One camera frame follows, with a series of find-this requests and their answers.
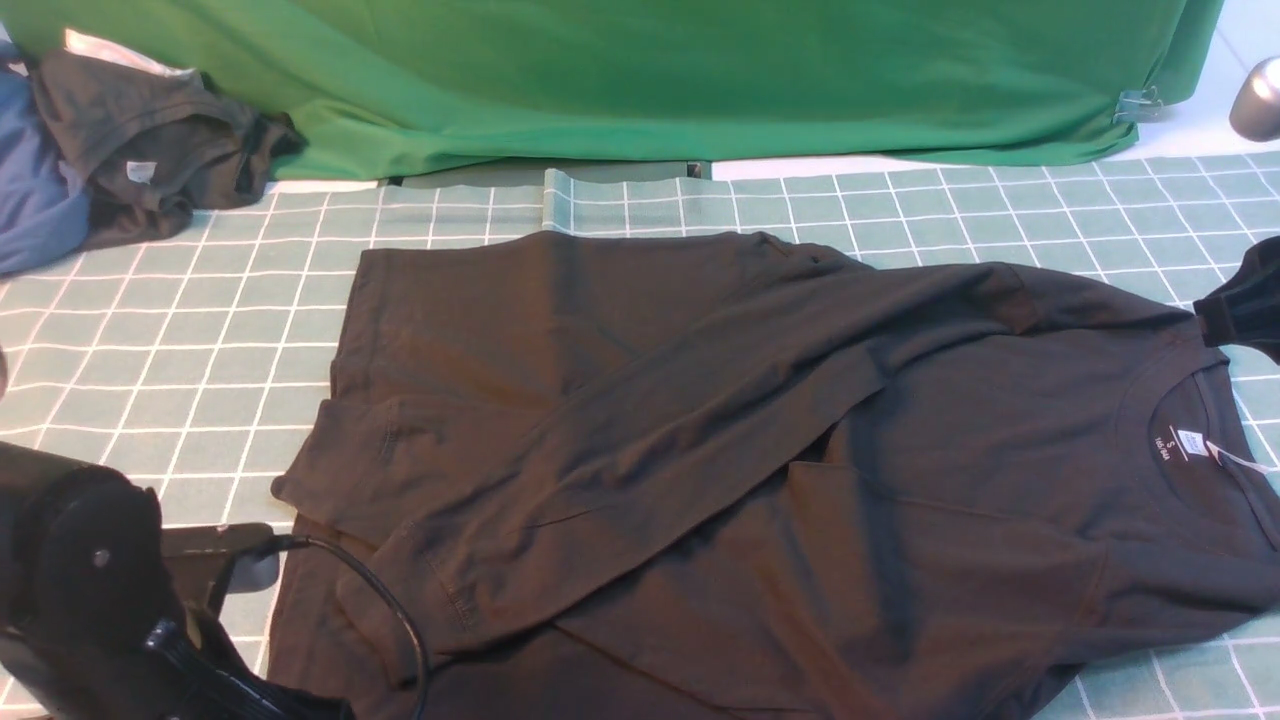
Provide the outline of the gray left robot arm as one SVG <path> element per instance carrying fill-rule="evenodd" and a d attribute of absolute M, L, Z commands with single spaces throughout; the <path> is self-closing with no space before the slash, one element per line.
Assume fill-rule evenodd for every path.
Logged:
<path fill-rule="evenodd" d="M 120 471 L 4 443 L 3 666 L 50 719 L 352 719 L 268 682 L 220 623 L 270 588 L 285 539 L 262 523 L 163 528 Z"/>

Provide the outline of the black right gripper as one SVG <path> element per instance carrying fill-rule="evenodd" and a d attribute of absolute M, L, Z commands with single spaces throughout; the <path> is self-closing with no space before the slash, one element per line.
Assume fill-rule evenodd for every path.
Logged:
<path fill-rule="evenodd" d="M 1240 346 L 1279 361 L 1277 236 L 1249 247 L 1235 274 L 1193 302 L 1207 347 Z"/>

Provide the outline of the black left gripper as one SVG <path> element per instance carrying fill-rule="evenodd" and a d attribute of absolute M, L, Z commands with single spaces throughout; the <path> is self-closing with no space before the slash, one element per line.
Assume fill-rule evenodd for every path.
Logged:
<path fill-rule="evenodd" d="M 227 633 L 198 618 L 200 648 L 169 620 L 133 650 L 31 644 L 3 630 L 3 666 L 49 719 L 352 719 L 346 700 L 255 675 Z"/>

